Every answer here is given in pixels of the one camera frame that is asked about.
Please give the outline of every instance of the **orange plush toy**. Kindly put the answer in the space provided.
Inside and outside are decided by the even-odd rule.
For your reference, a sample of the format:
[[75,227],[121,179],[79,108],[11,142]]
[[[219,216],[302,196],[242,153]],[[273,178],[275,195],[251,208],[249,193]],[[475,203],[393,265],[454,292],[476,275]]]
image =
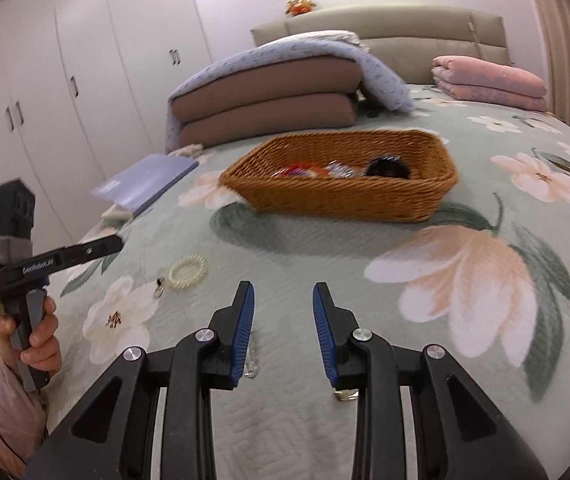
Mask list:
[[292,16],[305,14],[315,6],[316,4],[312,0],[289,0],[287,2],[287,10],[285,11],[285,14],[291,14]]

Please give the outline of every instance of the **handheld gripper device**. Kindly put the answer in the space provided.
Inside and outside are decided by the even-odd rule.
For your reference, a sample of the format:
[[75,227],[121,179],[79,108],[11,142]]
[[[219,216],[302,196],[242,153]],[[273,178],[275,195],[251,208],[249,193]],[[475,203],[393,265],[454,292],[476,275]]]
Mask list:
[[[36,197],[21,180],[0,185],[0,302],[16,322],[10,343],[18,351],[30,347],[31,332],[42,320],[47,296],[43,287],[49,285],[50,274],[117,253],[123,247],[122,240],[111,235],[32,256],[35,206]],[[46,372],[21,361],[18,369],[28,392],[49,383]]]
[[442,346],[390,345],[360,328],[316,283],[314,320],[325,374],[358,390],[352,480],[407,478],[400,386],[412,396],[419,480],[546,480],[505,416]]
[[210,390],[238,386],[254,320],[254,287],[174,348],[127,348],[28,463],[24,480],[150,477],[161,388],[167,388],[160,478],[215,480]]

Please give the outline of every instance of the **pillow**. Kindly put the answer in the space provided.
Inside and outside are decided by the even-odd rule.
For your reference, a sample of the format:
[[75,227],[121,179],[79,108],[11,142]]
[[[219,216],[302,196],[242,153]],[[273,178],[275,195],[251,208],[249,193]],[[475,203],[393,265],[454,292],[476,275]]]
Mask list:
[[350,59],[317,56],[285,61],[217,79],[172,101],[174,117],[183,123],[225,110],[296,95],[336,92],[353,94],[360,67]]
[[278,38],[277,40],[270,41],[268,44],[285,43],[286,41],[295,40],[341,41],[343,43],[355,45],[363,52],[369,53],[370,51],[370,48],[360,41],[358,34],[356,34],[356,32],[351,32],[350,30],[313,30],[311,32],[301,32],[300,34],[292,34],[291,36]]
[[199,121],[191,121],[178,145],[206,148],[279,132],[309,128],[345,128],[357,117],[354,101],[345,94],[308,94],[239,106]]

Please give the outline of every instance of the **sleeve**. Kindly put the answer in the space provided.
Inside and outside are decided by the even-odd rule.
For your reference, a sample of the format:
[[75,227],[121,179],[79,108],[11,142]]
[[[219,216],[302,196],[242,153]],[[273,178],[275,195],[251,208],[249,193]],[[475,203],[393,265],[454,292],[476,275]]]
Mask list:
[[20,460],[0,439],[0,467],[20,477],[25,462],[43,441],[47,423],[44,394],[27,393],[20,379],[0,358],[0,434]]

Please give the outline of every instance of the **brown woven basket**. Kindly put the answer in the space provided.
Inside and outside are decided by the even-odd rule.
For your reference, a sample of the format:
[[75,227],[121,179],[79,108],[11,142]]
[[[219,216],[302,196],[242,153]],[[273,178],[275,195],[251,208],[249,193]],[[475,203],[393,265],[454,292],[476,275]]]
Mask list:
[[[325,166],[334,160],[364,168],[380,155],[398,155],[409,180],[272,177],[297,162]],[[336,218],[420,222],[436,211],[458,172],[440,139],[420,130],[357,130],[275,137],[229,167],[220,184],[256,210]]]

